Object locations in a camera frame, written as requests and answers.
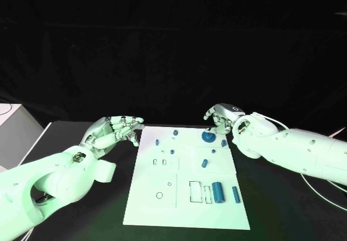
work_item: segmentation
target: white paper sheet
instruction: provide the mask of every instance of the white paper sheet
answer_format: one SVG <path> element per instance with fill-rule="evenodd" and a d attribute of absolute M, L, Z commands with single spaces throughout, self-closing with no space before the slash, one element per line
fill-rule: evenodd
<path fill-rule="evenodd" d="M 203 129 L 192 128 L 144 128 L 123 225 L 250 229 L 231 153 L 227 145 L 221 147 L 226 136 L 217 135 L 214 142 L 205 143 L 201 133 Z M 190 182 L 200 182 L 201 191 Z M 224 203 L 214 203 L 213 182 L 221 183 Z M 240 203 L 234 202 L 233 186 Z"/>

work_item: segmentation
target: blue object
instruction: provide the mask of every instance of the blue object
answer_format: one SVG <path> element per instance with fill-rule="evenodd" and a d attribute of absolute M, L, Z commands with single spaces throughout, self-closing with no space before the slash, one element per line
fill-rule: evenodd
<path fill-rule="evenodd" d="M 213 190 L 213 198 L 216 203 L 223 203 L 224 201 L 224 195 L 223 195 L 223 189 L 221 189 L 221 183 L 214 182 L 211 184 L 211 190 Z"/>
<path fill-rule="evenodd" d="M 207 166 L 207 160 L 204 159 L 201 167 L 205 168 L 205 166 Z"/>
<path fill-rule="evenodd" d="M 216 140 L 216 135 L 213 133 L 203 132 L 201 137 L 203 140 L 208 143 Z"/>
<path fill-rule="evenodd" d="M 236 187 L 233 187 L 233 196 L 234 196 L 236 203 L 240 203 L 240 197 L 239 197 L 239 192 Z"/>

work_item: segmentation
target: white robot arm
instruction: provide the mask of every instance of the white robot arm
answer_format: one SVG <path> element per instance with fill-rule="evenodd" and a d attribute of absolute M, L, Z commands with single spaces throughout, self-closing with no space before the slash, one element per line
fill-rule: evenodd
<path fill-rule="evenodd" d="M 10 241 L 40 224 L 53 212 L 87 193 L 93 180 L 109 182 L 115 164 L 99 158 L 116 142 L 138 146 L 135 129 L 142 119 L 113 116 L 89 127 L 82 142 L 56 153 L 0 173 L 0 240 Z M 34 200 L 31 187 L 46 193 Z"/>
<path fill-rule="evenodd" d="M 347 143 L 299 129 L 277 130 L 273 119 L 257 113 L 244 115 L 230 104 L 216 104 L 204 115 L 217 127 L 205 132 L 231 131 L 233 143 L 250 158 L 260 156 L 273 164 L 303 175 L 347 185 Z"/>

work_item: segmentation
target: humanoid robot hand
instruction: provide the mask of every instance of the humanoid robot hand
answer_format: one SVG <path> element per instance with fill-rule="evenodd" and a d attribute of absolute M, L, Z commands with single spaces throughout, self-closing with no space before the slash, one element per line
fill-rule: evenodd
<path fill-rule="evenodd" d="M 213 116 L 213 121 L 217 127 L 207 128 L 204 131 L 214 134 L 227 134 L 231 131 L 236 120 L 244 112 L 233 105 L 218 103 L 216 104 L 204 114 L 204 120 Z"/>
<path fill-rule="evenodd" d="M 89 149 L 100 158 L 119 141 L 129 140 L 138 147 L 135 129 L 142 129 L 142 118 L 112 116 L 100 118 L 84 132 L 79 146 Z"/>

